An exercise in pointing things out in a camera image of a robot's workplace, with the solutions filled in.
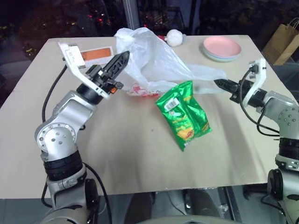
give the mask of pink plate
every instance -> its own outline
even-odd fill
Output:
[[[234,57],[241,53],[240,45],[225,36],[211,36],[204,40],[204,47],[212,54],[221,57]]]

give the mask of table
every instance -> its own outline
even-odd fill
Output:
[[[188,36],[174,51],[185,63],[224,70],[238,81],[248,63],[262,55],[246,35],[230,36],[240,43],[242,55],[230,63],[203,56],[199,46],[206,36]],[[0,109],[0,198],[38,198],[46,173],[34,132],[41,123],[44,98],[64,66],[57,42],[76,43],[88,50],[112,46],[114,37],[50,39],[31,63]],[[268,66],[265,90],[292,95]],[[68,70],[57,84],[46,117],[69,90],[80,85]],[[156,98],[132,97],[122,91],[103,100],[80,132],[78,148],[83,161],[100,175],[108,194],[162,191],[263,183],[275,168],[278,142],[260,135],[231,94],[197,95],[213,131],[195,139],[182,152],[155,106]],[[247,108],[257,120],[254,108]],[[265,125],[278,128],[267,118]]]

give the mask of plastic bag handle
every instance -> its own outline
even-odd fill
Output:
[[[295,23],[295,25],[293,26],[294,29],[297,29],[297,26],[299,25],[299,20]]]
[[[297,20],[294,24],[294,26],[299,22],[299,17],[295,17],[294,19],[292,19],[289,23],[288,23],[288,26],[290,26],[292,24],[292,22],[294,22],[295,20]]]

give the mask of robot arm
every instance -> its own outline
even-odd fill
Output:
[[[230,98],[239,101],[240,82],[231,80],[216,80],[216,84],[233,95]],[[274,91],[266,92],[255,89],[253,82],[245,80],[242,87],[242,98],[250,98],[245,103],[256,108],[258,113],[275,121],[279,126],[279,153],[275,162],[278,169],[268,174],[268,194],[283,208],[289,224],[299,223],[299,107],[290,98]]]
[[[59,45],[67,67],[83,84],[76,91],[70,91],[35,132],[48,175],[46,183],[53,208],[41,223],[86,224],[97,217],[100,198],[95,181],[86,178],[86,167],[76,144],[77,136],[96,111],[96,105],[123,87],[115,78],[126,67],[129,52],[116,55],[104,68],[92,66],[85,76],[78,69],[83,65],[78,47]]]

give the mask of chip bag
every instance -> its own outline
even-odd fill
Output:
[[[194,138],[212,130],[206,113],[193,97],[192,81],[175,86],[156,105],[170,125],[182,151]]]

